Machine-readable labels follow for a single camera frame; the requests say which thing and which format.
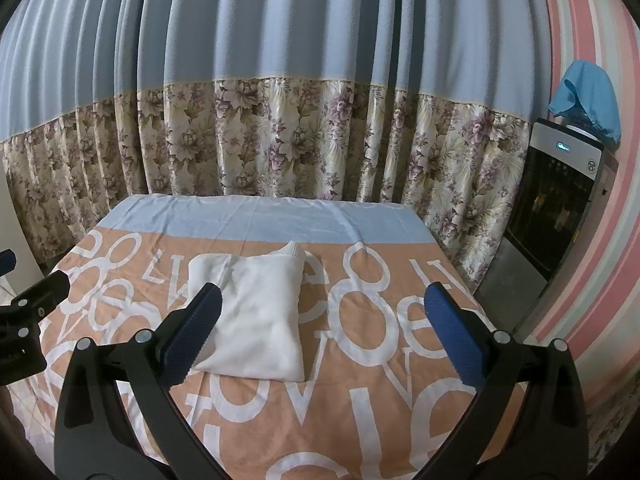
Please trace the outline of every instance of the screw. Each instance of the screw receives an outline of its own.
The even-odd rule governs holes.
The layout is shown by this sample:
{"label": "screw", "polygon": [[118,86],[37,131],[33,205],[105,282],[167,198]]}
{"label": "screw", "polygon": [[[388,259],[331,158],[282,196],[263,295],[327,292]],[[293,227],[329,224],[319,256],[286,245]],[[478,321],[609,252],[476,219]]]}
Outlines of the screw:
{"label": "screw", "polygon": [[153,333],[151,332],[151,330],[147,330],[145,328],[144,330],[140,330],[136,333],[136,341],[139,343],[146,343],[151,339],[152,335]]}
{"label": "screw", "polygon": [[554,339],[554,347],[560,352],[565,352],[569,348],[562,339]]}
{"label": "screw", "polygon": [[496,332],[494,332],[494,339],[497,343],[506,345],[509,341],[511,341],[511,336],[504,330],[497,330]]}
{"label": "screw", "polygon": [[88,337],[83,337],[76,343],[76,348],[78,350],[86,350],[89,346],[91,346],[91,340]]}

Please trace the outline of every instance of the floral curtain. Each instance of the floral curtain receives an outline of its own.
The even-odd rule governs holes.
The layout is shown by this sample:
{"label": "floral curtain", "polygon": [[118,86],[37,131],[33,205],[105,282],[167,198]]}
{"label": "floral curtain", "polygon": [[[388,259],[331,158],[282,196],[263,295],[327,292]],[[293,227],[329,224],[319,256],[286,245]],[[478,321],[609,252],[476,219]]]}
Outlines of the floral curtain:
{"label": "floral curtain", "polygon": [[40,262],[128,194],[393,201],[424,219],[474,290],[511,212],[529,128],[480,104],[348,80],[225,79],[119,95],[1,145]]}

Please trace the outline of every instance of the bed sheet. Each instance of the bed sheet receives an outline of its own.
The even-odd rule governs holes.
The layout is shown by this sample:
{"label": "bed sheet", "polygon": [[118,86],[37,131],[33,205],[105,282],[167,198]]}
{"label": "bed sheet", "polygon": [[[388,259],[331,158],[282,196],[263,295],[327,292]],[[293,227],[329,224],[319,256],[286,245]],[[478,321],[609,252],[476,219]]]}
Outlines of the bed sheet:
{"label": "bed sheet", "polygon": [[[265,254],[290,240],[306,251],[306,382],[192,371],[172,397],[236,480],[412,478],[474,394],[425,318],[425,286],[440,281],[463,308],[479,307],[422,221],[396,204],[162,195],[120,203],[59,264],[72,286],[41,323],[47,370],[10,386],[36,452],[52,466],[60,388],[81,337],[107,344],[156,328],[184,305],[197,254]],[[130,388],[119,387],[143,449],[162,460]],[[506,439],[517,394],[512,401],[486,456]]]}

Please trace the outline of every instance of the white towel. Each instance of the white towel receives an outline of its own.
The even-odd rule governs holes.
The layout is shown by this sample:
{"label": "white towel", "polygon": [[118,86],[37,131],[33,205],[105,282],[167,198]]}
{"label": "white towel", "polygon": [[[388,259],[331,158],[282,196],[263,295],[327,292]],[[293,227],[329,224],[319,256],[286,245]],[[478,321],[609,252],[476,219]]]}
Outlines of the white towel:
{"label": "white towel", "polygon": [[298,300],[305,251],[295,242],[261,256],[200,254],[189,263],[189,301],[211,282],[222,315],[193,368],[219,375],[304,381]]}

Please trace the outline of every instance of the black clamp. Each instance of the black clamp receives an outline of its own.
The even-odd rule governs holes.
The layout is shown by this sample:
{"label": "black clamp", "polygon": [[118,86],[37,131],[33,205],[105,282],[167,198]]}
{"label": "black clamp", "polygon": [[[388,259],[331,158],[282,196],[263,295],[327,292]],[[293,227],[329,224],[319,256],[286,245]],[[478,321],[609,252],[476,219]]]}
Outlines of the black clamp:
{"label": "black clamp", "polygon": [[[0,253],[0,276],[15,269],[15,254]],[[0,306],[0,386],[15,383],[47,367],[40,348],[41,322],[69,295],[69,278],[61,271],[50,274],[11,301]]]}
{"label": "black clamp", "polygon": [[[584,480],[588,432],[582,389],[567,344],[515,342],[462,310],[440,283],[425,292],[426,314],[463,383],[476,395],[415,480]],[[527,383],[500,454],[478,464],[517,383]]]}
{"label": "black clamp", "polygon": [[[60,480],[230,480],[180,414],[169,387],[180,384],[222,312],[207,283],[184,309],[126,343],[82,338],[69,362],[56,417]],[[129,381],[154,440],[170,466],[144,454],[115,381]]]}

